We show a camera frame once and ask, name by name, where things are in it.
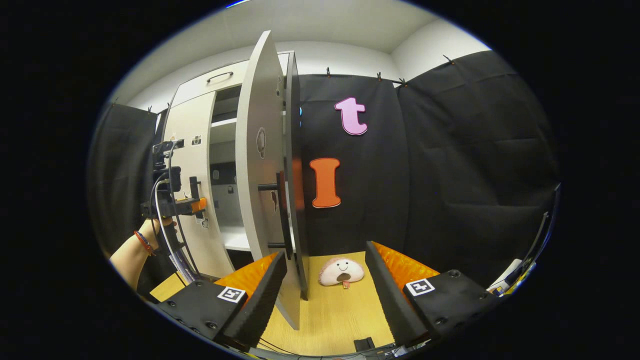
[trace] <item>wooden floor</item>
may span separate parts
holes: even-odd
[[[309,300],[300,300],[300,330],[293,330],[274,307],[262,338],[295,354],[308,356],[355,352],[353,340],[369,336],[377,347],[394,342],[364,254],[363,251],[340,255],[360,263],[365,272],[364,278],[351,283],[348,290],[341,284],[322,286],[317,281],[324,263],[334,256],[309,258]],[[273,348],[266,345],[258,347]]]

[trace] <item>ceiling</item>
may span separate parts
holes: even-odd
[[[255,45],[268,29],[275,42],[336,42],[390,54],[436,19],[398,0],[251,0],[169,38],[128,74],[114,96],[127,103],[153,82],[194,61]]]

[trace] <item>white wall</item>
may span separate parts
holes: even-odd
[[[330,68],[332,74],[351,74],[375,77],[377,72],[385,79],[398,79],[398,71],[391,55],[380,51],[330,42],[279,42],[277,51],[295,51],[296,63],[300,74],[326,74]],[[251,56],[253,46],[242,47],[224,53],[209,56],[182,67],[157,80],[136,95],[128,106],[151,111],[162,111],[171,102],[173,94],[180,84],[216,67]]]
[[[491,49],[466,31],[438,19],[409,36],[393,50],[391,57],[400,76],[409,81],[446,63],[448,60],[443,54],[453,60],[486,50]]]

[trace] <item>drawer handle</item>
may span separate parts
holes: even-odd
[[[222,74],[218,74],[218,75],[212,76],[209,79],[207,79],[207,82],[210,82],[211,79],[213,79],[213,78],[217,78],[218,76],[227,75],[227,74],[229,74],[229,76],[233,76],[234,72],[233,71],[223,72]]]

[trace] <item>red bracelet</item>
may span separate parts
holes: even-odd
[[[136,237],[138,238],[138,240],[140,240],[140,243],[142,243],[142,246],[145,247],[145,250],[149,253],[149,256],[153,255],[155,256],[156,254],[154,253],[153,249],[151,249],[151,244],[149,244],[149,242],[146,241],[146,239],[137,231],[133,232]]]

